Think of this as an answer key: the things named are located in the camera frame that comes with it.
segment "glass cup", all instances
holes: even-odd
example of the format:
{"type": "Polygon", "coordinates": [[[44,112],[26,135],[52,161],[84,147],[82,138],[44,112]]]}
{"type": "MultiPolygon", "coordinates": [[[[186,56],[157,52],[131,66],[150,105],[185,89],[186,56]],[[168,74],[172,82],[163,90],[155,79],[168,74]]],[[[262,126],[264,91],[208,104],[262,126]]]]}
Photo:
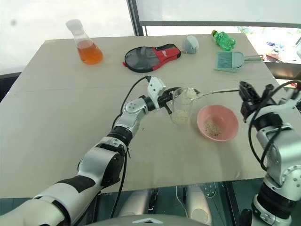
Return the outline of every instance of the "glass cup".
{"type": "Polygon", "coordinates": [[[176,125],[185,125],[190,117],[193,99],[187,96],[191,88],[179,88],[173,92],[173,113],[171,120],[176,125]]]}

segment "bottle cap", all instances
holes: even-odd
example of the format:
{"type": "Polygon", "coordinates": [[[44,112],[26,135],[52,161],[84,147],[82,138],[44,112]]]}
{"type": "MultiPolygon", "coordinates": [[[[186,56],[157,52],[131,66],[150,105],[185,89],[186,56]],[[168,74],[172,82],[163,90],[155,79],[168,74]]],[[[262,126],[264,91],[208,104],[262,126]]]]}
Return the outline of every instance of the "bottle cap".
{"type": "Polygon", "coordinates": [[[217,33],[217,31],[213,30],[211,34],[212,34],[212,36],[214,36],[216,33],[217,33]]]}
{"type": "Polygon", "coordinates": [[[69,20],[66,22],[67,28],[72,32],[72,34],[81,34],[84,32],[83,25],[78,19],[69,20]]]}

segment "green plastic bottle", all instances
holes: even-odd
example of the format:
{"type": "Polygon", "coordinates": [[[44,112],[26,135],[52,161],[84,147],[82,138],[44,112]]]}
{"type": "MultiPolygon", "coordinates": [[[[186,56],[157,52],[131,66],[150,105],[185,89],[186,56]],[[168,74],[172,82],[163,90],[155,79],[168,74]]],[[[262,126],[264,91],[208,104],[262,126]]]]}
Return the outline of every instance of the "green plastic bottle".
{"type": "Polygon", "coordinates": [[[236,43],[235,39],[230,38],[225,32],[218,33],[213,30],[211,34],[214,37],[216,44],[218,44],[223,50],[231,51],[234,49],[234,45],[236,43]]]}

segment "small brush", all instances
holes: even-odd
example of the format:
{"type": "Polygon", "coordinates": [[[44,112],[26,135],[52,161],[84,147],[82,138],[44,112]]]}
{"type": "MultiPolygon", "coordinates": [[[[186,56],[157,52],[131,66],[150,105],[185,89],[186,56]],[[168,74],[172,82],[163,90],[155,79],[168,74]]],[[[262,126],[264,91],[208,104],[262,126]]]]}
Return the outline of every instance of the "small brush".
{"type": "Polygon", "coordinates": [[[262,55],[244,56],[241,52],[219,52],[215,64],[215,70],[225,72],[237,72],[244,63],[259,63],[262,55]]]}

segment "orange liquid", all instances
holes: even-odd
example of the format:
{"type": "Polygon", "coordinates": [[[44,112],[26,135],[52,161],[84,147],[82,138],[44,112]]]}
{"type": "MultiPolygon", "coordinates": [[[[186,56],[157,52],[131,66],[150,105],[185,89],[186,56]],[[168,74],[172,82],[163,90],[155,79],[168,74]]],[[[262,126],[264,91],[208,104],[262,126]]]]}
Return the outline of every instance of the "orange liquid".
{"type": "Polygon", "coordinates": [[[94,43],[91,44],[91,41],[81,41],[77,45],[79,57],[85,64],[94,65],[102,61],[103,53],[94,43]]]}

